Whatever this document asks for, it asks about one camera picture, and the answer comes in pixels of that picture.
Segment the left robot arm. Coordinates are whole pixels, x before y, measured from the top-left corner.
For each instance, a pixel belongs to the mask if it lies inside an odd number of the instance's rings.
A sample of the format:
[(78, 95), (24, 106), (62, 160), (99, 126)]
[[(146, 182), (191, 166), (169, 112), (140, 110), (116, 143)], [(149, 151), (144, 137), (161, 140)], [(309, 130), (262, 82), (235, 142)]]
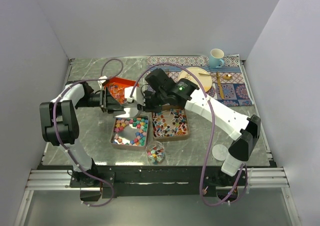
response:
[(75, 110), (99, 107), (112, 113), (118, 106), (106, 87), (97, 94), (86, 80), (67, 82), (58, 97), (39, 106), (43, 139), (63, 151), (72, 163), (74, 178), (88, 187), (97, 185), (100, 175), (94, 160), (78, 140), (80, 127)]

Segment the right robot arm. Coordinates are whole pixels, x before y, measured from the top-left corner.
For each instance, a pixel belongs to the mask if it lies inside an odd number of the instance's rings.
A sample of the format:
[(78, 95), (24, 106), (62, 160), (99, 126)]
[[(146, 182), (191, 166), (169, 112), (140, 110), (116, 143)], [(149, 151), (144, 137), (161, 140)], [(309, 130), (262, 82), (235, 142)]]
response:
[[(222, 129), (233, 139), (228, 149), (226, 158), (219, 172), (219, 180), (224, 185), (231, 185), (237, 178), (236, 172), (242, 164), (247, 162), (256, 146), (261, 134), (261, 119), (257, 115), (251, 117), (238, 113), (226, 105), (212, 98), (206, 91), (196, 75), (186, 68), (173, 65), (187, 74), (191, 75), (199, 84), (200, 89), (195, 89), (190, 95), (191, 100), (187, 100), (184, 108), (212, 123), (211, 136), (209, 139), (208, 151), (210, 153), (215, 126)], [(120, 105), (122, 111), (113, 113), (115, 118), (134, 118), (141, 114), (137, 103), (144, 105), (143, 94), (138, 91), (137, 86), (140, 79), (145, 75), (144, 71), (133, 86), (124, 89), (124, 96), (129, 104)]]

